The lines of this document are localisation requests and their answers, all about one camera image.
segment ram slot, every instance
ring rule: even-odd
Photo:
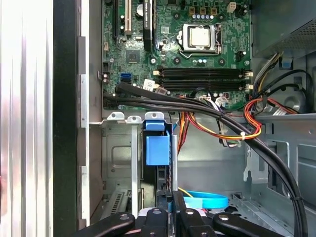
[[[158,75],[163,78],[180,79],[238,79],[244,73],[239,69],[202,69],[202,68],[160,68]]]
[[[125,0],[125,33],[132,34],[132,0]]]
[[[113,0],[112,38],[114,42],[117,42],[118,34],[119,34],[118,20],[119,20],[119,0]]]
[[[192,91],[198,87],[204,87],[212,91],[239,91],[242,87],[240,81],[221,80],[182,80],[182,79],[162,79],[161,86],[169,91]]]

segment yellow wire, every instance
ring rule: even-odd
[[[181,189],[178,187],[178,189],[182,192],[184,192],[186,195],[188,195],[189,197],[193,198],[193,196],[191,194],[189,194],[187,191],[185,191],[184,189]]]
[[[283,52],[280,53],[280,54],[275,58],[275,60],[272,62],[272,64],[274,64],[282,55],[283,55]],[[264,74],[263,78],[261,79],[261,82],[260,82],[259,87],[258,87],[258,92],[261,91],[261,87],[262,87],[263,81],[264,81],[265,78],[267,77],[267,74],[268,74],[268,72],[266,72],[266,73]]]
[[[225,139],[225,140],[242,140],[243,137],[242,136],[222,136],[220,134],[217,134],[216,132],[208,129],[207,127],[204,127],[202,124],[200,124],[199,122],[197,122],[194,118],[194,116],[192,116],[192,114],[190,114],[191,118],[201,127],[203,128],[204,130],[208,131],[209,133],[212,133],[212,134],[215,134],[216,136],[222,138],[222,139]],[[251,134],[251,135],[246,135],[245,138],[255,138],[257,136],[259,136],[261,134],[261,128],[259,128],[259,131],[258,133],[255,133],[255,134]]]

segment pci slot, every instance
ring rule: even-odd
[[[113,21],[112,21],[112,38],[117,42],[118,38],[118,15],[119,15],[119,0],[113,0]]]
[[[125,0],[125,33],[132,34],[132,0]]]

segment chip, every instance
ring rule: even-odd
[[[191,28],[190,29],[190,46],[209,46],[210,35],[207,28]]]
[[[139,50],[138,49],[126,50],[126,61],[127,63],[139,63],[140,62]]]

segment black ram slot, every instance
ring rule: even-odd
[[[160,84],[169,91],[189,91],[204,87],[213,91],[239,91],[242,87],[240,81],[210,81],[210,80],[181,80],[162,79]]]
[[[238,79],[244,77],[239,69],[163,68],[159,69],[163,78],[179,79]]]
[[[119,20],[119,0],[113,0],[113,21],[112,21],[112,38],[117,42],[118,38],[118,20]]]

